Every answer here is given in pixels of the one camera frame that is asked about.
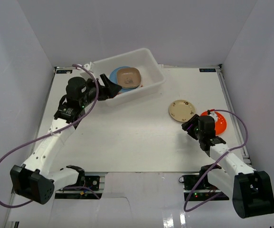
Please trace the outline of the blue round plate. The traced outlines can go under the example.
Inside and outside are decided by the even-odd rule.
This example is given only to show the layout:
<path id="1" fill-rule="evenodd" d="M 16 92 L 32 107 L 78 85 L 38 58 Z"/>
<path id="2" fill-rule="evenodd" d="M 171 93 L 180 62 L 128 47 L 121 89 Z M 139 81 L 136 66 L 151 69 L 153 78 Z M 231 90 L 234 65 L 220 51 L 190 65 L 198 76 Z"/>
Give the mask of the blue round plate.
<path id="1" fill-rule="evenodd" d="M 113 83 L 118 84 L 118 83 L 117 83 L 117 79 L 116 79 L 116 73 L 117 73 L 117 71 L 118 71 L 119 69 L 127 68 L 127 67 L 129 67 L 129 66 L 124 66 L 124 67 L 122 66 L 122 67 L 116 68 L 116 69 L 110 74 L 109 79 L 110 79 Z M 125 89 L 125 88 L 122 87 L 122 90 L 121 90 L 120 92 L 121 92 L 121 93 L 124 93 L 124 92 L 128 92 L 128 91 L 131 91 L 131 90 L 134 90 L 134 89 L 136 89 L 136 88 Z"/>

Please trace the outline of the brown square plate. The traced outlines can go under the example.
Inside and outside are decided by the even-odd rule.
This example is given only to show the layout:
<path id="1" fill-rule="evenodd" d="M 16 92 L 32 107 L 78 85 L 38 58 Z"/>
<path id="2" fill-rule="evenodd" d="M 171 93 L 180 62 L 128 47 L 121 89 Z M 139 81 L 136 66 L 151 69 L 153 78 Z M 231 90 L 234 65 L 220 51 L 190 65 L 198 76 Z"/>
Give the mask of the brown square plate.
<path id="1" fill-rule="evenodd" d="M 116 73 L 117 83 L 125 88 L 137 88 L 142 84 L 142 76 L 138 69 L 127 67 L 119 69 Z"/>

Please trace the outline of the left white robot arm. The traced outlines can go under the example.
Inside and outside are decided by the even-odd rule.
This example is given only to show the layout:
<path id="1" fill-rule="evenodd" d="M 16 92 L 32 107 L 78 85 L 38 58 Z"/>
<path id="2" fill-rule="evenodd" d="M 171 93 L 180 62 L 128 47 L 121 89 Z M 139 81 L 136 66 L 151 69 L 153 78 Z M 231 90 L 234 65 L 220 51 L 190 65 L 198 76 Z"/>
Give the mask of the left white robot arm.
<path id="1" fill-rule="evenodd" d="M 56 155 L 69 136 L 76 130 L 85 108 L 96 101 L 114 98 L 121 86 L 111 82 L 106 75 L 98 80 L 82 77 L 69 79 L 66 94 L 59 101 L 58 109 L 49 129 L 49 137 L 42 140 L 35 151 L 21 166 L 13 166 L 10 177 L 16 194 L 39 204 L 46 204 L 54 192 L 63 188 L 79 190 L 85 185 L 84 169 L 68 165 L 57 172 L 50 172 Z"/>

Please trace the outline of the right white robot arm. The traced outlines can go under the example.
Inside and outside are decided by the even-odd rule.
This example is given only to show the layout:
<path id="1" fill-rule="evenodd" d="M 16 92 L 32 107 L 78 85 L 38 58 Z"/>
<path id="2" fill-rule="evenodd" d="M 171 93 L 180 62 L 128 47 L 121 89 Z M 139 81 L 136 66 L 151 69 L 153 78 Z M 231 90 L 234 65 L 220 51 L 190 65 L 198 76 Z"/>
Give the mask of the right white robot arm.
<path id="1" fill-rule="evenodd" d="M 225 194 L 242 219 L 274 213 L 274 195 L 268 173 L 256 171 L 233 153 L 234 148 L 229 148 L 227 143 L 216 135 L 215 120 L 212 116 L 195 114 L 181 127 L 198 141 L 201 150 L 215 161 L 201 168 L 199 180 L 187 195 L 186 202 L 190 200 L 198 185 L 207 190 L 215 186 L 220 192 L 211 199 Z"/>

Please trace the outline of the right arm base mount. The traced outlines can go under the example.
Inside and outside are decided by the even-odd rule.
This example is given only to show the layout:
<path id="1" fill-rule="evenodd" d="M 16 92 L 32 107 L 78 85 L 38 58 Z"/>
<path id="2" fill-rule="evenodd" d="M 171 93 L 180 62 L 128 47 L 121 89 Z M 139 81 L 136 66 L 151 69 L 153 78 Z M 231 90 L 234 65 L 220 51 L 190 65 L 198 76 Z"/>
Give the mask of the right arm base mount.
<path id="1" fill-rule="evenodd" d="M 178 182 L 183 185 L 184 200 L 186 200 L 199 178 L 199 173 L 182 174 L 179 177 Z M 202 180 L 192 193 L 190 201 L 205 201 L 214 196 L 216 196 L 216 198 L 213 200 L 229 200 L 229 197 L 221 193 L 216 186 L 211 185 L 206 180 Z"/>

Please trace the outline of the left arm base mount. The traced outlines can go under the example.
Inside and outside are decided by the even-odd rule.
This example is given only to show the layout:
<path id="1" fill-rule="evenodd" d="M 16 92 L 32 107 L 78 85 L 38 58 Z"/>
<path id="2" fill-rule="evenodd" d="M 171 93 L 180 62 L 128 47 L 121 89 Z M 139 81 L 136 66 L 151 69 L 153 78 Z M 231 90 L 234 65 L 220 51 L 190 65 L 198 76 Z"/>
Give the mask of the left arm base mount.
<path id="1" fill-rule="evenodd" d="M 55 199 L 64 200 L 99 200 L 102 197 L 104 182 L 101 176 L 88 175 L 80 185 L 72 189 L 61 189 L 55 194 Z"/>

